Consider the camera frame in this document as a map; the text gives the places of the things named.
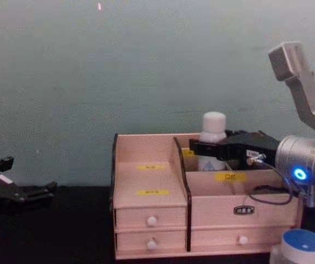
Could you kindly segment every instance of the gray wall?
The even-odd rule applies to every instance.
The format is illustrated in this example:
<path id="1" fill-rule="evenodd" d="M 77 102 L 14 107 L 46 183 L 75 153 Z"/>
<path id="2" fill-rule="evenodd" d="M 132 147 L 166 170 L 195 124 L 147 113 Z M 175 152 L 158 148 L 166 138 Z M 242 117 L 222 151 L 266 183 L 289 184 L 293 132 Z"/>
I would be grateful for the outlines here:
<path id="1" fill-rule="evenodd" d="M 0 0 L 7 175 L 108 185 L 114 133 L 199 131 L 206 111 L 233 130 L 315 136 L 270 69 L 287 40 L 315 71 L 315 1 Z"/>

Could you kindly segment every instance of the blue led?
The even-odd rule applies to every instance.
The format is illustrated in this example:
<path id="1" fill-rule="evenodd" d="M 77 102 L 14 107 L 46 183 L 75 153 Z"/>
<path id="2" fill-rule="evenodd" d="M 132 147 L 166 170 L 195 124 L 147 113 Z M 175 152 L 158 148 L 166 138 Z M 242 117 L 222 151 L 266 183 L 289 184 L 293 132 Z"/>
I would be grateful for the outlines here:
<path id="1" fill-rule="evenodd" d="M 302 169 L 295 169 L 294 170 L 294 176 L 298 180 L 306 180 L 306 178 L 307 178 L 306 172 L 304 172 Z"/>

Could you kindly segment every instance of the black cable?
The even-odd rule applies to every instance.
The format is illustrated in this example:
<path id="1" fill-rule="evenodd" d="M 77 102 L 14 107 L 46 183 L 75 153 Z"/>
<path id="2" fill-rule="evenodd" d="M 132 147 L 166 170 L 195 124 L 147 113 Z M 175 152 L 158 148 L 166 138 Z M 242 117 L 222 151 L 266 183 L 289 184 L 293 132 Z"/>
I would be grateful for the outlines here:
<path id="1" fill-rule="evenodd" d="M 271 202 L 271 201 L 264 201 L 264 200 L 261 200 L 261 199 L 258 199 L 258 198 L 255 198 L 253 197 L 253 195 L 256 195 L 256 194 L 249 194 L 248 196 L 254 200 L 254 201 L 257 201 L 257 202 L 261 202 L 263 204 L 268 204 L 268 205 L 287 205 L 291 202 L 291 200 L 293 199 L 293 190 L 292 190 L 292 187 L 291 187 L 291 184 L 290 182 L 288 181 L 288 179 L 286 177 L 284 177 L 275 167 L 273 167 L 272 165 L 270 164 L 267 164 L 263 161 L 260 161 L 260 164 L 263 164 L 267 167 L 269 167 L 270 169 L 274 170 L 281 178 L 282 178 L 282 181 L 284 182 L 284 184 L 287 186 L 287 189 L 288 189 L 288 194 L 289 194 L 289 198 L 288 200 L 284 201 L 284 202 Z"/>

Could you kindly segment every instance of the drawer knob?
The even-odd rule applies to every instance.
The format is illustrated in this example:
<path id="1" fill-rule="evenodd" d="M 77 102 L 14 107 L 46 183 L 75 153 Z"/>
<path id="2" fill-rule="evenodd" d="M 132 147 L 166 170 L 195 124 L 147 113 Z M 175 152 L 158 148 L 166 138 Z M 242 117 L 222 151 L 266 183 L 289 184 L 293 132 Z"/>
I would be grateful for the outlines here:
<path id="1" fill-rule="evenodd" d="M 240 245 L 246 245 L 248 243 L 248 238 L 246 236 L 239 236 L 239 244 Z"/>
<path id="2" fill-rule="evenodd" d="M 156 225 L 157 224 L 157 219 L 156 219 L 156 217 L 155 216 L 150 216 L 149 218 L 148 218 L 148 220 L 147 220 L 147 225 L 149 226 L 149 227 L 153 227 L 154 225 Z"/>
<path id="3" fill-rule="evenodd" d="M 148 243 L 147 243 L 147 248 L 148 249 L 155 249 L 157 246 L 156 242 L 154 239 L 151 239 Z"/>

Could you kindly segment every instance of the white bottle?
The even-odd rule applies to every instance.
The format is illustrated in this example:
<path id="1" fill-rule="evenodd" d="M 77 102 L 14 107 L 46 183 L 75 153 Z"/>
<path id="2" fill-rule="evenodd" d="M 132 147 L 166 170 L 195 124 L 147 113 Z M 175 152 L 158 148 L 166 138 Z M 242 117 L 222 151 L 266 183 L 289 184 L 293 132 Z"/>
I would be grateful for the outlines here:
<path id="1" fill-rule="evenodd" d="M 271 249 L 270 264 L 315 264 L 315 233 L 292 229 Z"/>
<path id="2" fill-rule="evenodd" d="M 204 114 L 199 140 L 201 142 L 217 143 L 225 138 L 225 115 L 218 112 Z M 199 171 L 222 171 L 224 168 L 224 162 L 215 157 L 199 156 Z"/>

